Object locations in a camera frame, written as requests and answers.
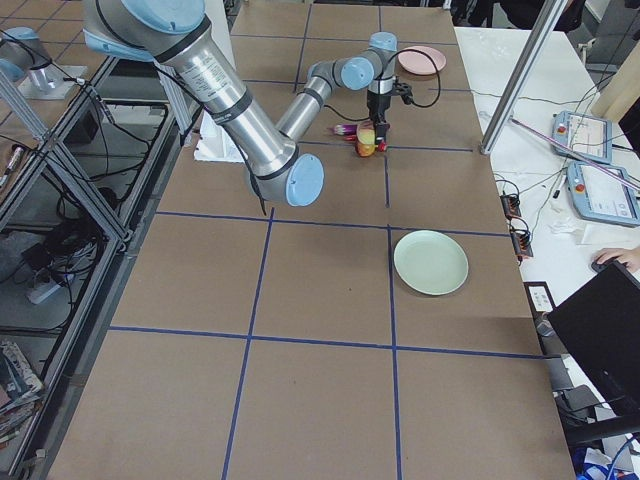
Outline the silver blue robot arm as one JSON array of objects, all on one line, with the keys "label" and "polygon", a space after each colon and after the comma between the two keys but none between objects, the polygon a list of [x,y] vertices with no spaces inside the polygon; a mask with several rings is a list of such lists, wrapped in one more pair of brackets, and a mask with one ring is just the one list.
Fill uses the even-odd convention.
[{"label": "silver blue robot arm", "polygon": [[300,153],[297,142],[335,89],[391,88],[397,39],[377,32],[358,55],[314,64],[303,90],[272,122],[213,40],[204,2],[86,1],[83,10],[89,48],[176,71],[186,91],[236,143],[248,183],[263,201],[302,207],[320,195],[323,165]]}]

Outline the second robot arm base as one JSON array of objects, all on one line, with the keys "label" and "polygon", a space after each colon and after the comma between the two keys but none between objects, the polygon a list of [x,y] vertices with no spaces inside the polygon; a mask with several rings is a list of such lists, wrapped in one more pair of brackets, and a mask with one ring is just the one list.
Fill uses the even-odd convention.
[{"label": "second robot arm base", "polygon": [[62,100],[72,85],[30,27],[14,27],[1,34],[1,73],[32,100]]}]

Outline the operator right hand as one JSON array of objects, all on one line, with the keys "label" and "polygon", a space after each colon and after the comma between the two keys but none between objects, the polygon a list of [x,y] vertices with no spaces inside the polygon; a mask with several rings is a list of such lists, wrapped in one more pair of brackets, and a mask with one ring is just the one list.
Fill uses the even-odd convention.
[{"label": "operator right hand", "polygon": [[609,261],[617,261],[624,265],[630,273],[639,270],[640,247],[627,248],[605,248],[596,253],[595,263],[604,265]]}]

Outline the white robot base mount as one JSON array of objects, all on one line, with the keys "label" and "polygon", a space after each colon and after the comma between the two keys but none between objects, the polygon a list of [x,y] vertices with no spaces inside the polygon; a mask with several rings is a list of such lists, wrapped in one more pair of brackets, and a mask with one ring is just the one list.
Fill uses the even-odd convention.
[{"label": "white robot base mount", "polygon": [[242,163],[241,153],[226,131],[204,113],[194,159],[203,162]]}]

